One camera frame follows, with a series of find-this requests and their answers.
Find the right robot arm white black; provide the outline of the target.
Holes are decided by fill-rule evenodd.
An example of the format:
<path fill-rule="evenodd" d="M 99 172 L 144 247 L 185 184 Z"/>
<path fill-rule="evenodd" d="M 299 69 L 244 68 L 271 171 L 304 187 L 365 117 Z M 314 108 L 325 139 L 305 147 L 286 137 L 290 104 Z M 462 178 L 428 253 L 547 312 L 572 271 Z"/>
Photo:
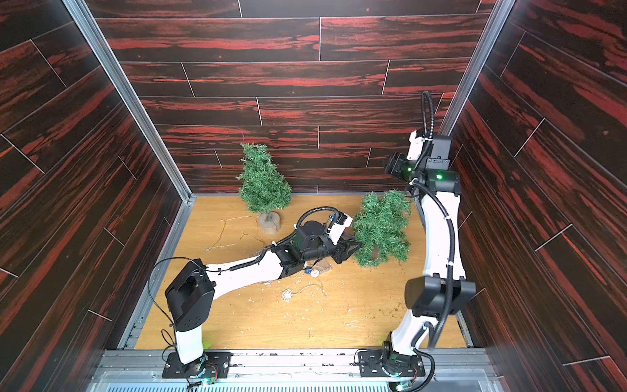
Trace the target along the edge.
<path fill-rule="evenodd" d="M 461 200 L 460 175 L 449 168 L 452 138 L 409 137 L 406 155 L 390 157 L 385 172 L 408 182 L 426 232 L 426 261 L 423 274 L 406 283 L 408 308 L 400 325 L 390 333 L 387 344 L 395 354 L 416 354 L 425 338 L 433 349 L 450 315 L 455 315 L 476 292 L 466 279 L 458 236 Z"/>

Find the small christmas tree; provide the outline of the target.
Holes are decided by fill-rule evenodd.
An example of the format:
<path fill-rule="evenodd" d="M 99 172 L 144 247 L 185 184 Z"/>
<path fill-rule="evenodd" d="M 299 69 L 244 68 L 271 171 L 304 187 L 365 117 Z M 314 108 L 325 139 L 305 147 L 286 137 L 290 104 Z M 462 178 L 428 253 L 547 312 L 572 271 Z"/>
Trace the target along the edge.
<path fill-rule="evenodd" d="M 258 215 L 260 229 L 268 235 L 281 229 L 278 210 L 292 202 L 292 187 L 277 170 L 266 145 L 242 144 L 243 171 L 237 179 L 242 182 L 238 193 L 247 210 Z"/>

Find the decorated christmas tree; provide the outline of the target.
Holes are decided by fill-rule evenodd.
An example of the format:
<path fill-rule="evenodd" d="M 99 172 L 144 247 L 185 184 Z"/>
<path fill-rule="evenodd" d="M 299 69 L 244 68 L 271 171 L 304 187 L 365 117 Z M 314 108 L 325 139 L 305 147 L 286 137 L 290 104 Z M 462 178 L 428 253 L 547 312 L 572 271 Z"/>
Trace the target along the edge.
<path fill-rule="evenodd" d="M 405 230 L 410 215 L 411 203 L 401 191 L 365 195 L 353 224 L 355 238 L 362 243 L 355 253 L 357 263 L 376 267 L 387 263 L 390 257 L 408 261 L 410 242 Z"/>

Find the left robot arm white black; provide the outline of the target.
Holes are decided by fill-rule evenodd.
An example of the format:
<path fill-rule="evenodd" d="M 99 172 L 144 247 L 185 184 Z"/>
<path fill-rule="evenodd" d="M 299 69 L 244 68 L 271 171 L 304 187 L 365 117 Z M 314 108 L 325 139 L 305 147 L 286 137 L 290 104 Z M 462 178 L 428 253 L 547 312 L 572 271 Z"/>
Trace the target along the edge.
<path fill-rule="evenodd" d="M 182 364 L 203 357 L 202 325 L 215 299 L 253 284 L 284 279 L 330 257 L 337 264 L 359 249 L 354 237 L 343 233 L 352 224 L 345 214 L 331 216 L 326 225 L 315 220 L 295 225 L 295 230 L 272 243 L 259 256 L 220 265 L 189 261 L 165 291 L 174 322 L 176 350 Z"/>

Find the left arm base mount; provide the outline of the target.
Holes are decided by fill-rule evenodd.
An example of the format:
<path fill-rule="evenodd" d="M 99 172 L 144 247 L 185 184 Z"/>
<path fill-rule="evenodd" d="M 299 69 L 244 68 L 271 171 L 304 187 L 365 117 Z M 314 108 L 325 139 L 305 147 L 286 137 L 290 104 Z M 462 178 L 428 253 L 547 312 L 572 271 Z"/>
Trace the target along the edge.
<path fill-rule="evenodd" d="M 230 370 L 232 353 L 228 351 L 205 351 L 200 359 L 189 364 L 182 364 L 177 353 L 170 353 L 162 378 L 200 381 L 204 379 L 227 378 Z"/>

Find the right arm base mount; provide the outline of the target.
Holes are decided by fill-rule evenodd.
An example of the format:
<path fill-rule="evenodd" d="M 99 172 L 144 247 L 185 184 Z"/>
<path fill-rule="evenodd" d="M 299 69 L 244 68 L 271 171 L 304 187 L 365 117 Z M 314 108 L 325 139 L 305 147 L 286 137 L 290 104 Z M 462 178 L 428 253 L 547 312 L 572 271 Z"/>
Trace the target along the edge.
<path fill-rule="evenodd" d="M 383 349 L 358 349 L 354 354 L 354 363 L 363 378 L 418 378 L 426 375 L 420 356 L 407 356 Z"/>

